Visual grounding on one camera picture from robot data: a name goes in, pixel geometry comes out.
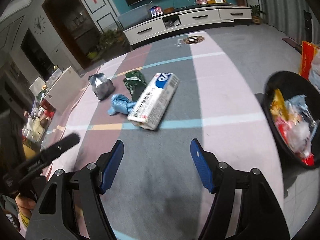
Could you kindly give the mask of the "person's left hand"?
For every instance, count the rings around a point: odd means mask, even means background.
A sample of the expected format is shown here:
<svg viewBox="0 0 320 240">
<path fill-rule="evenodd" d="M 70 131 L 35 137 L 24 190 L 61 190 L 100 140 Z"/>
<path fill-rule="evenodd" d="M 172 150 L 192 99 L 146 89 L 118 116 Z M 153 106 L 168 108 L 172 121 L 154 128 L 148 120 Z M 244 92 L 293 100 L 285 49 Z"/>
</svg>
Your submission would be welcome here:
<svg viewBox="0 0 320 240">
<path fill-rule="evenodd" d="M 15 202 L 18 206 L 20 214 L 30 219 L 36 203 L 32 199 L 21 196 L 20 194 L 16 196 Z"/>
</svg>

